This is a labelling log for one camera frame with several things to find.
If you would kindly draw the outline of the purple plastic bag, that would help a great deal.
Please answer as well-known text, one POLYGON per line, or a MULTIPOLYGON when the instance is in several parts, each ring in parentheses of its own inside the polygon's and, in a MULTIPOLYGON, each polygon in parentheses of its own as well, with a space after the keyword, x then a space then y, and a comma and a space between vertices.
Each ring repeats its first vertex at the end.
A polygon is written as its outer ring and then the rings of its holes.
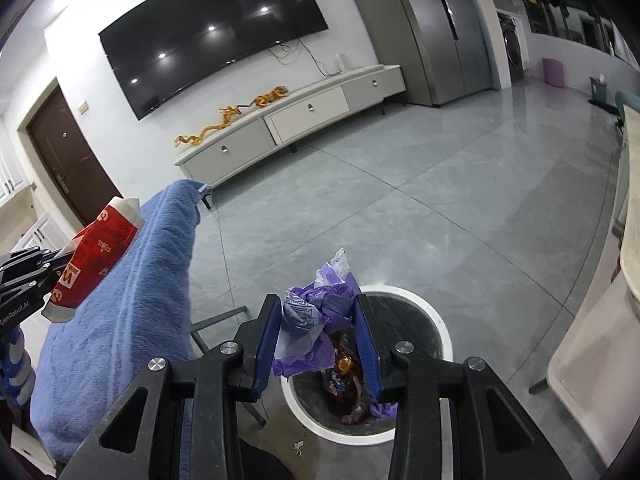
POLYGON ((352 325, 360 292, 343 248, 323 263, 313 282, 286 290, 273 375, 290 378, 334 367, 331 336, 352 325))

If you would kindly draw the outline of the large black wall television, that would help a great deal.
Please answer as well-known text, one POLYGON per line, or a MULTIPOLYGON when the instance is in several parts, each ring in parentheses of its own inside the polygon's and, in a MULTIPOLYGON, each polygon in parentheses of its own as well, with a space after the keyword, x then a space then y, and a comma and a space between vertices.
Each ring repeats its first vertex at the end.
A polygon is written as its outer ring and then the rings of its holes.
POLYGON ((143 118, 218 70, 327 27, 316 0, 146 0, 99 37, 143 118))

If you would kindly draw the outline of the dark green small bin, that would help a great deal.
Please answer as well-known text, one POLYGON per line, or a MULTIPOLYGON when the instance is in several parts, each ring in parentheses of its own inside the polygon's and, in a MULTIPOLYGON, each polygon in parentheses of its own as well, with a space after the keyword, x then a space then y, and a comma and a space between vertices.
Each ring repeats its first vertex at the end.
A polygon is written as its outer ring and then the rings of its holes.
POLYGON ((608 85, 603 76, 590 78, 591 102, 598 105, 608 104, 608 85))

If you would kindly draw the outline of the black table leg frame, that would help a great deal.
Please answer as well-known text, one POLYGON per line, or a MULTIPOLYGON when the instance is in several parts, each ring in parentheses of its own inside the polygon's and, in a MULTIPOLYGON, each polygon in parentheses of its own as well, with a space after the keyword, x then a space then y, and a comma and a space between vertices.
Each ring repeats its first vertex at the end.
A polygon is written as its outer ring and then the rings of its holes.
POLYGON ((247 306, 225 310, 191 323, 190 338, 201 354, 234 336, 236 318, 248 313, 247 306))

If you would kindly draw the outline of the purple stool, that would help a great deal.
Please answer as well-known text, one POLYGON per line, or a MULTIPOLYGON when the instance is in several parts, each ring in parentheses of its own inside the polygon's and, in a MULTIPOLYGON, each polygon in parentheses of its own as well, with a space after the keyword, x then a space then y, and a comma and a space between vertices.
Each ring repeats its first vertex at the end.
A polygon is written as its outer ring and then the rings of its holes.
POLYGON ((554 88, 565 87, 564 65, 555 58, 542 58, 542 78, 544 82, 554 88))

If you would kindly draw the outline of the beige chair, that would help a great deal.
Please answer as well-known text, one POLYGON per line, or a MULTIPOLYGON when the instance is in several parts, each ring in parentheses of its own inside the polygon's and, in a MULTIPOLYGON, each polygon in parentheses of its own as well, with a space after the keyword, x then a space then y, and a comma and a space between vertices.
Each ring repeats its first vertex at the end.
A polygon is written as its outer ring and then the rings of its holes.
POLYGON ((639 111, 624 114, 608 235, 546 376, 612 471, 639 453, 639 111))

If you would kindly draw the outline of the white lower cabinets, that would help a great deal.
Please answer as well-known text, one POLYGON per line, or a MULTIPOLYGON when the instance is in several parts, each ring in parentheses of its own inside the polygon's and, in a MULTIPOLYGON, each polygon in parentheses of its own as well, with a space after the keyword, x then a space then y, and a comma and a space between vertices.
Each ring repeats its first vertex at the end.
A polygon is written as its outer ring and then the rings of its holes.
POLYGON ((37 220, 17 212, 1 217, 2 254, 32 247, 61 249, 69 240, 70 234, 48 212, 37 220))

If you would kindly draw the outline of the washing machine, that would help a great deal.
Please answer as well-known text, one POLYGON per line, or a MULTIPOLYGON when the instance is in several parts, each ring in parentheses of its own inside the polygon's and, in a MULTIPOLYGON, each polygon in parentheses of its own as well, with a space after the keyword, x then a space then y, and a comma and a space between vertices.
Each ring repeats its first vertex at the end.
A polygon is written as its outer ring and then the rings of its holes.
POLYGON ((506 58, 508 59, 509 72, 512 84, 524 78, 525 67, 521 34, 518 32, 518 21, 509 14, 498 13, 498 19, 502 30, 506 58))

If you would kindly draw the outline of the red white paper bag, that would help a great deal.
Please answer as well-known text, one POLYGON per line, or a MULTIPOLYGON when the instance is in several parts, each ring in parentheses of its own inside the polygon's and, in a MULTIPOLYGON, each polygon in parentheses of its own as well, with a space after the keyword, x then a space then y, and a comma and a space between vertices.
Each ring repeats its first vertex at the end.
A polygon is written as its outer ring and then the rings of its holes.
POLYGON ((126 254, 144 226, 140 200, 114 196, 96 220, 78 232, 60 251, 71 255, 42 315, 51 323, 66 323, 82 302, 126 254))

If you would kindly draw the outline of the white round trash bin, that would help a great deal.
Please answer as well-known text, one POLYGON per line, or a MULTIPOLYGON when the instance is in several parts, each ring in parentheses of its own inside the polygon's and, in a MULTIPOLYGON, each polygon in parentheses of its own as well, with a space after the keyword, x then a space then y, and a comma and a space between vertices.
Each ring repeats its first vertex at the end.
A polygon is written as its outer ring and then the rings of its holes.
POLYGON ((347 446, 390 442, 396 425, 392 394, 402 386, 390 348, 418 346, 436 359, 454 358, 440 314, 414 292, 363 285, 352 322, 332 339, 334 365, 281 380, 286 404, 317 437, 347 446))

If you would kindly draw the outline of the golden dragon ornament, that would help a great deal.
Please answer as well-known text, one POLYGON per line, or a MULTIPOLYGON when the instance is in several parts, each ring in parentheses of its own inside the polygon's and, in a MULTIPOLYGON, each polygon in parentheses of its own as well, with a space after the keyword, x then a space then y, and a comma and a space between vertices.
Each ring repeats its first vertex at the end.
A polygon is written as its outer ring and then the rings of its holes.
POLYGON ((221 122, 204 127, 198 134, 190 134, 190 136, 177 136, 174 140, 174 147, 180 148, 181 145, 201 145, 205 137, 211 131, 220 131, 229 128, 234 121, 234 118, 236 116, 240 116, 244 108, 263 108, 270 105, 271 103, 284 99, 289 94, 290 90, 288 90, 288 87, 277 86, 267 93, 258 94, 258 96, 255 96, 254 99, 252 99, 248 104, 236 104, 221 107, 221 122))

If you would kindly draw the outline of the grey double door refrigerator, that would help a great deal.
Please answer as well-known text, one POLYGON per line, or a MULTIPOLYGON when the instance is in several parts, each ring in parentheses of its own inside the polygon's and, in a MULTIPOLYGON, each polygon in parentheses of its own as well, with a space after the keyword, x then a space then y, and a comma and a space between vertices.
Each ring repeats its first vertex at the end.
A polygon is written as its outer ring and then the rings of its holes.
POLYGON ((354 0, 378 60, 400 66, 412 104, 440 107, 492 87, 473 0, 354 0))

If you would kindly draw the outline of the white grey TV cabinet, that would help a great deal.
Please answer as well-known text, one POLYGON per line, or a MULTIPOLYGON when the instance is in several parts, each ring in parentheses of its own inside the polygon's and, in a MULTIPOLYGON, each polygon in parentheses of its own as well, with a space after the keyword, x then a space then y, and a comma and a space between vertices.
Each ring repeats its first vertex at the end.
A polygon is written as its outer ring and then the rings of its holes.
POLYGON ((217 186, 269 155, 406 90, 398 65, 371 65, 310 84, 240 116, 187 148, 175 165, 217 186))

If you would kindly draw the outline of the dark brown entrance door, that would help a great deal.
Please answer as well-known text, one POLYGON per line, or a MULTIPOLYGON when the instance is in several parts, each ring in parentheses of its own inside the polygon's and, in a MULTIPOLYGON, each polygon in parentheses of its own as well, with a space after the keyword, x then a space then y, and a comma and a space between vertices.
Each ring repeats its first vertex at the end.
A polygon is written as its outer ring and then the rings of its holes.
POLYGON ((68 107, 60 87, 36 111, 26 130, 67 205, 86 226, 114 197, 122 197, 68 107))

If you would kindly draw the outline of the blue fluffy table cover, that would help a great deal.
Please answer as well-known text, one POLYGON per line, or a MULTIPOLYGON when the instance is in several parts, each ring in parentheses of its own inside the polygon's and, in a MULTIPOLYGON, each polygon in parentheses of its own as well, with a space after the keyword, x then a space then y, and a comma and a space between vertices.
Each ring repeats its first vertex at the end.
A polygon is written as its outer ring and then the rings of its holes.
POLYGON ((150 359, 193 358, 189 268, 209 191, 182 179, 144 203, 144 225, 114 270, 70 321, 49 327, 30 420, 57 462, 70 461, 150 359))

